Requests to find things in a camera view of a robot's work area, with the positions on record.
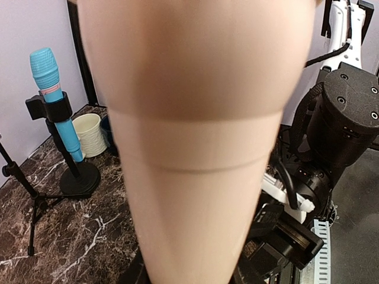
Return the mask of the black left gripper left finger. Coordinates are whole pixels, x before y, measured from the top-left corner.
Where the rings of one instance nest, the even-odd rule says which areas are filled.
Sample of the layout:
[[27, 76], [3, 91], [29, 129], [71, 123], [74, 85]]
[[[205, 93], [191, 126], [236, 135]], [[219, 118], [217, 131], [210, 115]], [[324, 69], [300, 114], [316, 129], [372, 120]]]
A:
[[137, 251], [135, 258], [127, 270], [118, 278], [119, 284], [151, 284], [141, 251]]

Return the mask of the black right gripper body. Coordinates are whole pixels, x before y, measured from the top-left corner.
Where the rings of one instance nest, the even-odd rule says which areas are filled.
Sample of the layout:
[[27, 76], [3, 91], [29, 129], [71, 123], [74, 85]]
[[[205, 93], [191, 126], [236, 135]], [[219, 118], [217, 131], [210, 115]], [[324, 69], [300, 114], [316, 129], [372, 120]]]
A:
[[324, 242], [279, 204], [260, 204], [242, 250], [242, 260], [265, 283], [299, 283], [300, 271], [317, 255]]

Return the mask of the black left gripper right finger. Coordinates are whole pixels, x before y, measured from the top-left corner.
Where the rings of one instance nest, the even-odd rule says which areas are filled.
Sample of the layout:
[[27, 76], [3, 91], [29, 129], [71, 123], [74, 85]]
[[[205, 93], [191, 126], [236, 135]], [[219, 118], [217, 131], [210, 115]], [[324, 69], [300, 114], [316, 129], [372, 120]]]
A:
[[239, 260], [232, 274], [232, 283], [259, 284], [260, 282], [261, 282], [261, 276], [249, 264], [249, 262], [244, 262], [243, 260]]

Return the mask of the pink microphone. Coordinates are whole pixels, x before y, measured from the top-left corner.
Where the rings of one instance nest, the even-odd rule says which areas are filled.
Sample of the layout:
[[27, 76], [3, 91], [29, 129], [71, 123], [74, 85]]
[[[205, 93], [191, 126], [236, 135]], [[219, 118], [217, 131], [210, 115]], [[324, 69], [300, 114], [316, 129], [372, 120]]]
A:
[[317, 1], [79, 1], [152, 283], [227, 283]]

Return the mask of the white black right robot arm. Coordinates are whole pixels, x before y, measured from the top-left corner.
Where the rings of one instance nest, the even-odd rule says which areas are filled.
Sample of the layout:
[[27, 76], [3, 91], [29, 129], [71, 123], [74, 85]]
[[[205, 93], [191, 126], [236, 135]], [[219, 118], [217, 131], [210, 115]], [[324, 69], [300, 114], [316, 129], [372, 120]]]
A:
[[281, 126], [232, 283], [329, 283], [332, 192], [378, 137], [378, 77], [361, 63], [373, 4], [326, 1], [326, 54], [292, 125]]

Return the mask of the black round-base stand, blue mic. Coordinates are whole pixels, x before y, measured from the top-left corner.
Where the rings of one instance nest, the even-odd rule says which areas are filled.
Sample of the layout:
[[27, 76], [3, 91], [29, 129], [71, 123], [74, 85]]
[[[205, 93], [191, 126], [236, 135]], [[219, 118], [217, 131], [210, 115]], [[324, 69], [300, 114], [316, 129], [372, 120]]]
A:
[[25, 101], [32, 120], [44, 118], [48, 131], [53, 137], [56, 148], [61, 152], [68, 169], [60, 178], [62, 194], [72, 199], [89, 198], [101, 181], [98, 168], [88, 162], [75, 162], [57, 130], [57, 124], [65, 122], [72, 115], [67, 93], [56, 102], [46, 102], [41, 94]]

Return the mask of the black tripod microphone stand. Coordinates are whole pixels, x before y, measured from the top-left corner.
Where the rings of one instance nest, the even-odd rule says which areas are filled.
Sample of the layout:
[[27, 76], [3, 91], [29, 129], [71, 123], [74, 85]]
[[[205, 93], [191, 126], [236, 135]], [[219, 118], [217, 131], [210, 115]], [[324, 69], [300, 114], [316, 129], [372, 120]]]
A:
[[3, 145], [1, 144], [1, 156], [6, 161], [6, 165], [2, 167], [2, 174], [5, 177], [13, 176], [28, 192], [30, 198], [33, 200], [33, 210], [30, 224], [30, 238], [27, 249], [28, 256], [34, 256], [35, 248], [34, 248], [34, 236], [35, 236], [35, 227], [39, 219], [42, 217], [44, 212], [49, 208], [49, 204], [47, 200], [55, 199], [56, 202], [62, 200], [64, 195], [46, 195], [45, 193], [41, 193], [33, 188], [30, 182], [27, 180], [25, 174], [20, 169], [19, 165], [13, 161], [13, 159], [9, 156]]

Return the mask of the light blue microphone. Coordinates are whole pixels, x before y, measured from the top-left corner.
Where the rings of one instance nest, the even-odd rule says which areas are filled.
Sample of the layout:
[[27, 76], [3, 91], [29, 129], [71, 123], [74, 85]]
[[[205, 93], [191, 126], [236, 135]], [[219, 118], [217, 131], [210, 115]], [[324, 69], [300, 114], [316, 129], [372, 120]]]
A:
[[[46, 47], [32, 52], [30, 67], [34, 81], [46, 103], [52, 104], [63, 99], [59, 68], [51, 48]], [[82, 162], [81, 145], [70, 116], [62, 122], [56, 122], [55, 126], [66, 150], [74, 161]]]

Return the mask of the cream ceramic mug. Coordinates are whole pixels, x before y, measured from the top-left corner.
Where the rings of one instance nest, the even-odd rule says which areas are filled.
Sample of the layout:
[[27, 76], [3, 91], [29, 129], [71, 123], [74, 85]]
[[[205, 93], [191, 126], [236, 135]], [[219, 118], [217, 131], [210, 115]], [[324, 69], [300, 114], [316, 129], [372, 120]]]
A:
[[73, 120], [82, 153], [86, 158], [98, 156], [108, 148], [100, 128], [100, 122], [101, 117], [95, 113], [83, 114]]

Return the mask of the dark blue ceramic mug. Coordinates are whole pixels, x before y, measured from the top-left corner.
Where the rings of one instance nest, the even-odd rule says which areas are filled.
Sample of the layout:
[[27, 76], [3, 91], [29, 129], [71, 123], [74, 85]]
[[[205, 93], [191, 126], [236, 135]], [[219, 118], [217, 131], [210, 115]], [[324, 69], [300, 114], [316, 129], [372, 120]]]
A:
[[101, 119], [100, 129], [103, 134], [103, 137], [104, 137], [104, 140], [108, 147], [109, 152], [115, 156], [118, 156], [118, 150], [114, 143], [113, 132], [111, 130], [109, 117], [107, 115]]

